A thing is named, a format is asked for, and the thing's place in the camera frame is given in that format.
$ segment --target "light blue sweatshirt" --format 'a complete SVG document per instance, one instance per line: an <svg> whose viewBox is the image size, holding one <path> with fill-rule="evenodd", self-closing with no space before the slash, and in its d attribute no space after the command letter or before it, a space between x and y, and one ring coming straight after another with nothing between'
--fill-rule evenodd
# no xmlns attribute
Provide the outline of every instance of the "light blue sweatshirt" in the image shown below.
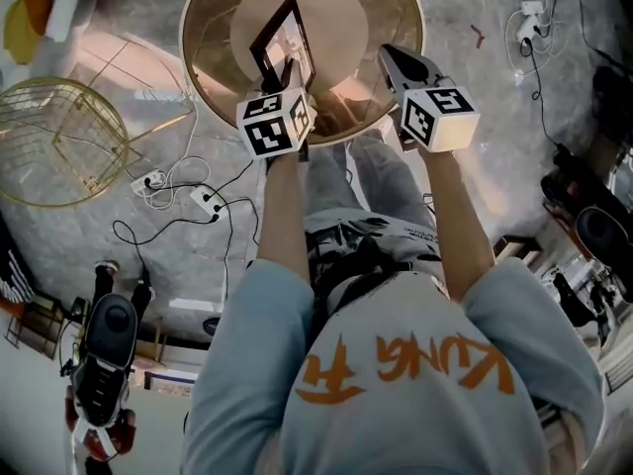
<svg viewBox="0 0 633 475"><path fill-rule="evenodd" d="M401 272L308 347L313 300L275 263L246 271L194 389L185 474L254 473L274 435L283 473L546 474L535 399L575 419L585 457L593 448L599 373L521 261L462 306Z"/></svg>

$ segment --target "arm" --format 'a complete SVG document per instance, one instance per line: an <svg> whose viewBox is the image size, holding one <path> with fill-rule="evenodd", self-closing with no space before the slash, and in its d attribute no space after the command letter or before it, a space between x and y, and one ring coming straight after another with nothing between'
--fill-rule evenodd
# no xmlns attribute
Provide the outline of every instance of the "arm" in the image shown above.
<svg viewBox="0 0 633 475"><path fill-rule="evenodd" d="M420 155L433 193L446 287L451 299L461 302L477 280L495 266L495 256L453 154L421 150Z"/></svg>
<svg viewBox="0 0 633 475"><path fill-rule="evenodd" d="M304 198L297 166L297 154L286 154L273 161L268 171L257 256L296 272L310 284Z"/></svg>
<svg viewBox="0 0 633 475"><path fill-rule="evenodd" d="M602 379L563 309L517 258L486 273L463 304L468 319L514 366L530 396L578 421L585 441L582 457L587 457L604 414Z"/></svg>
<svg viewBox="0 0 633 475"><path fill-rule="evenodd" d="M194 388L186 475L252 474L306 356L314 294L295 156L273 162L265 203L259 258L230 295Z"/></svg>

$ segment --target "white cable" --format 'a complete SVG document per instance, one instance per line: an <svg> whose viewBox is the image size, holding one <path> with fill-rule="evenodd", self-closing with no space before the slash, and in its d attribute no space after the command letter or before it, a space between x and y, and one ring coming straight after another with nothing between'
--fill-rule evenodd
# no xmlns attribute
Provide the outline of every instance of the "white cable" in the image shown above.
<svg viewBox="0 0 633 475"><path fill-rule="evenodd" d="M516 11L516 12L513 12L512 14L509 15L509 17L507 18L507 22L505 23L505 34L503 36L504 41L505 41L505 52L507 54L507 61L509 62L510 67L512 68L512 71L515 74L519 72L519 69L516 68L516 66L514 65L514 62L512 61L512 56L510 54L510 49L509 49L508 40L507 40L507 31L509 29L510 22L512 21L512 18L514 16L518 15L518 14L521 14L521 11ZM555 21L553 23L553 25L556 25L556 24L559 24L559 23L564 23L564 22L557 22L557 21ZM521 75L523 77L526 76L526 75L531 75L531 74L535 73L537 69L540 70L541 68L546 66L549 63L550 59L556 58L556 57L560 56L563 53L563 51L567 47L567 44L569 43L569 39L570 39L569 38L569 33L567 33L567 39L565 41L565 44L561 48L561 50L559 50L556 53L553 53L552 51L554 49L554 38L555 38L555 35L556 35L556 27L552 31L552 40L550 41L550 43L547 46L545 46L545 49L538 49L538 48L534 47L534 44L532 44L532 48L533 48L534 52L537 52L537 53L540 53L540 54L547 54L548 56L547 56L547 59L543 63L541 63L540 65L537 65L537 68L533 68L531 70L528 70L527 72L522 73Z"/></svg>
<svg viewBox="0 0 633 475"><path fill-rule="evenodd" d="M144 190L140 190L137 195L139 197L141 197L145 203L145 205L148 208L151 208L152 210L155 211L169 211L174 204L176 203L176 199L178 197L178 193L183 189L183 188L188 188L185 186L179 187L179 188L172 188L173 184L174 184L174 173L176 172L176 170L178 169L178 167L180 167L182 164L184 164L185 162L189 161L189 160L197 160L200 161L202 163L204 163L207 166L207 176L205 177L205 179L203 179L202 181L200 181L200 183L206 183L209 178L211 177L211 166L209 165L209 163L204 160L202 157L200 156L189 156L189 150L191 148L191 142L193 140L194 134L196 132L196 128L198 127L198 121L200 119L200 114L198 112L198 106L196 105L196 103L190 99L192 104L194 105L194 109L195 109L195 114L196 114L196 118L194 120L194 125L191 128L191 132L189 133L189 137L187 138L187 145L185 147L185 151L182 154L182 156L171 166L171 168L167 171L166 174L164 174L164 177L162 178L162 181L157 182L157 183L152 183L151 187L155 190L157 190L156 192L152 192L151 194L147 195L145 193ZM167 193L169 195L168 199L166 201L162 201L162 202L157 202L158 199L155 199L155 197L165 194Z"/></svg>
<svg viewBox="0 0 633 475"><path fill-rule="evenodd" d="M534 36L534 37L539 37L541 41L545 43L544 38L542 38L541 36ZM539 49L534 42L532 42L532 49L534 49L534 52L538 52L539 54L547 54L552 48L553 44L554 44L554 37L552 36L552 40L550 41L549 44L545 46L545 49Z"/></svg>

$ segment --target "person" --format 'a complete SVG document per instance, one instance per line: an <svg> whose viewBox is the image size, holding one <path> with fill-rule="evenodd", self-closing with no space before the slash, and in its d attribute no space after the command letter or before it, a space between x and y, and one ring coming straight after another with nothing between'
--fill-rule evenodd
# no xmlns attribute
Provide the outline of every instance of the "person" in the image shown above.
<svg viewBox="0 0 633 475"><path fill-rule="evenodd" d="M86 475L112 475L112 468L107 462L97 461L90 456L86 457L84 466Z"/></svg>
<svg viewBox="0 0 633 475"><path fill-rule="evenodd" d="M294 154L270 164L258 258L193 391L185 474L576 473L588 457L595 364L526 266L496 265L454 154L420 154L436 220L377 130L311 150L305 196Z"/></svg>
<svg viewBox="0 0 633 475"><path fill-rule="evenodd" d="M93 308L99 301L111 294L114 287L114 277L119 271L119 264L114 260L101 260L95 264L95 293L92 300ZM140 326L142 316L149 306L149 303L155 298L155 292L149 281L149 274L143 268L143 273L138 280L135 291L131 298L131 303L136 310L136 329ZM79 344L79 357L83 359L86 356L85 341ZM132 362L126 371L130 375ZM79 415L75 410L74 392L71 386L66 388L65 397L65 421L70 432L74 432L79 420ZM114 445L117 454L124 455L132 450L136 434L136 414L133 410L120 410L115 423L107 428L108 437ZM94 429L89 430L83 440L89 456L100 463L107 463L110 458L106 453L103 444L99 440Z"/></svg>

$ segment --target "floor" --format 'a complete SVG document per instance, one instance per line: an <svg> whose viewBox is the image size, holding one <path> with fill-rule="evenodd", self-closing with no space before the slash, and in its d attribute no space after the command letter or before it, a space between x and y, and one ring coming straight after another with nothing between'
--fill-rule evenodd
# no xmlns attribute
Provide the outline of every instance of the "floor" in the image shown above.
<svg viewBox="0 0 633 475"><path fill-rule="evenodd" d="M420 1L426 21L425 54L457 83L467 86L482 110L475 141L457 156L484 227L492 240L508 233L534 234L546 220L539 181L551 168L553 147L543 135L540 106L531 98L536 78L517 79L504 46L506 20L524 0ZM191 111L169 73L181 79L177 37L184 3L100 0L84 37L72 77L92 82L92 87L120 112L131 137ZM617 0L584 0L584 4L589 41L614 53L614 27L621 20ZM564 43L568 34L569 43L541 71L545 122L551 136L580 151L592 137L590 90L596 58L583 44L578 2L561 0L557 16L565 22L560 42ZM473 27L485 36L479 48ZM517 27L512 22L511 33ZM557 52L560 47L557 41ZM517 50L511 53L517 68L531 69L529 58L522 58ZM537 55L537 61L544 59ZM249 157L235 136L217 134L204 108L200 108L199 115L190 153L204 157L212 166L209 183L218 186L248 164ZM190 113L135 143L146 160L132 166L130 173L137 176L152 168L167 170L184 152L194 121L195 113ZM388 142L397 145L393 132ZM408 154L406 160L420 189L428 191L419 158ZM205 175L206 169L192 163L183 167L176 180L197 181ZM260 211L263 179L260 164L255 163L226 188L226 197L252 197ZM72 209L40 211L5 200L0 201L0 209L42 288L65 304L75 296L91 296L93 265L104 257L122 264L119 290L130 292L134 288L139 261L133 246L115 238L114 220L125 221L138 239L147 239L174 218L205 219L205 213L186 194L179 196L167 213L148 209L142 199L131 194L125 176L96 200ZM255 254L251 239L255 218L250 206L236 205L232 220L234 234L227 259L229 290ZM208 309L222 310L228 234L226 221L202 227L176 224L155 242L140 248L157 292L145 317L149 325L162 318L167 333L208 340L201 321L209 312L169 304L176 299L205 301Z"/></svg>

